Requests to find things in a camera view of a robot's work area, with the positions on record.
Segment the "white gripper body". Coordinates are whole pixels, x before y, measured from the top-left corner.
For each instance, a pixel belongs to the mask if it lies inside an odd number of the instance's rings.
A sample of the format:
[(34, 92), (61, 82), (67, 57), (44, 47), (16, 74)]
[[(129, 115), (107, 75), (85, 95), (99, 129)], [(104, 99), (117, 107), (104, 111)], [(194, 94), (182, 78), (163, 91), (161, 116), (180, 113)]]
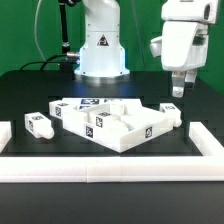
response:
[(164, 70), (186, 71), (206, 64), (211, 24), (219, 0), (168, 0), (162, 6), (161, 62)]

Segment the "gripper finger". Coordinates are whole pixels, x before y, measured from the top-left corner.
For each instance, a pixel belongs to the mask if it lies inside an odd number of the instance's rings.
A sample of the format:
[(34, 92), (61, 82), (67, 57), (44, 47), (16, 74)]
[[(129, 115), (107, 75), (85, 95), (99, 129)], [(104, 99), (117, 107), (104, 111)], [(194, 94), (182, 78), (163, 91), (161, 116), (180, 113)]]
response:
[(172, 73), (172, 95), (176, 98), (182, 98), (185, 88), (185, 73), (173, 72)]
[(188, 70), (186, 72), (186, 77), (185, 77), (185, 88), (186, 89), (192, 90), (194, 88), (196, 77), (197, 77), (196, 69)]

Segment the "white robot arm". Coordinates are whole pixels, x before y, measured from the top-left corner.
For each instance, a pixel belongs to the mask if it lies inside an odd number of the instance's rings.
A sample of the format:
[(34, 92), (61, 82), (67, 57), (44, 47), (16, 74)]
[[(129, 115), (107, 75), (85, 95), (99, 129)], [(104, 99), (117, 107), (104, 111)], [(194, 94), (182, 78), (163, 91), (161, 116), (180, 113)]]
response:
[[(122, 77), (125, 50), (120, 44), (120, 7), (115, 0), (83, 0), (85, 43), (75, 74), (95, 83)], [(172, 95), (181, 98), (206, 64), (209, 26), (217, 21), (219, 0), (167, 0), (162, 6), (162, 34), (150, 42), (153, 56), (172, 73)]]

